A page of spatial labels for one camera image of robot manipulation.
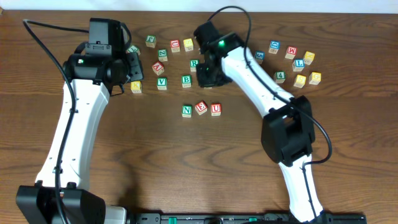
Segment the green R block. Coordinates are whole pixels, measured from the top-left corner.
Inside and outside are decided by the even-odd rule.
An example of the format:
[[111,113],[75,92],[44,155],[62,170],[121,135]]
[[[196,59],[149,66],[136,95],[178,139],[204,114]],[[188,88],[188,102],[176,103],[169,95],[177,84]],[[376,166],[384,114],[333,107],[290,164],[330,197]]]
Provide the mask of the green R block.
[[199,60],[197,60],[197,59],[190,60],[190,71],[196,72],[198,64],[199,64]]

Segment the red E block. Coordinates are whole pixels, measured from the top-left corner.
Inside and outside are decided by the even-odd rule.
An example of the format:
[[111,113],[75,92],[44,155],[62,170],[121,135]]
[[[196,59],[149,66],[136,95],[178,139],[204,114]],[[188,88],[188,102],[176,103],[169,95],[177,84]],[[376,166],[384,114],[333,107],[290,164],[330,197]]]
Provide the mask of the red E block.
[[203,113],[206,113],[208,110],[208,107],[204,101],[200,101],[195,105],[195,111],[199,114],[202,115]]

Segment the green N block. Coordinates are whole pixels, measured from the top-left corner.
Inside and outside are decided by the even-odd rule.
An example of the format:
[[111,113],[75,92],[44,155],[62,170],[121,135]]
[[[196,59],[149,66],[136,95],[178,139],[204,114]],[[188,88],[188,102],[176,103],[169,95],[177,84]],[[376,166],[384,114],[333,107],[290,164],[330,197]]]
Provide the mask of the green N block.
[[182,117],[183,118],[191,118],[192,117],[192,106],[191,105],[183,105],[182,106]]

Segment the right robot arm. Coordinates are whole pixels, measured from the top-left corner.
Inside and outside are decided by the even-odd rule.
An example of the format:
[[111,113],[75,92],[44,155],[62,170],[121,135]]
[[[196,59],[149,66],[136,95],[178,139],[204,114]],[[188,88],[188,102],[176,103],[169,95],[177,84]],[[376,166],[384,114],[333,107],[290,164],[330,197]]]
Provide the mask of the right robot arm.
[[221,35],[211,21],[193,33],[205,61],[197,65],[202,88],[235,82],[262,116],[261,144],[279,165],[289,193],[290,212],[299,222],[312,222],[323,207],[312,177],[315,131],[306,97],[294,98],[256,62],[235,33]]

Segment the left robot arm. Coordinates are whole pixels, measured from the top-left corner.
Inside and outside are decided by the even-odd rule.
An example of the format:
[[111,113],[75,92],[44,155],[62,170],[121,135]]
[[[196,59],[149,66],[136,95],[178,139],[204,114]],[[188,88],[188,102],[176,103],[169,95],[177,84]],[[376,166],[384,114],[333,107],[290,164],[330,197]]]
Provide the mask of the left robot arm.
[[127,26],[92,18],[82,42],[63,63],[60,118],[49,154],[32,186],[18,188],[16,203],[29,223],[133,223],[124,207],[107,205],[89,191],[90,161],[98,125],[114,86],[144,77],[131,52]]

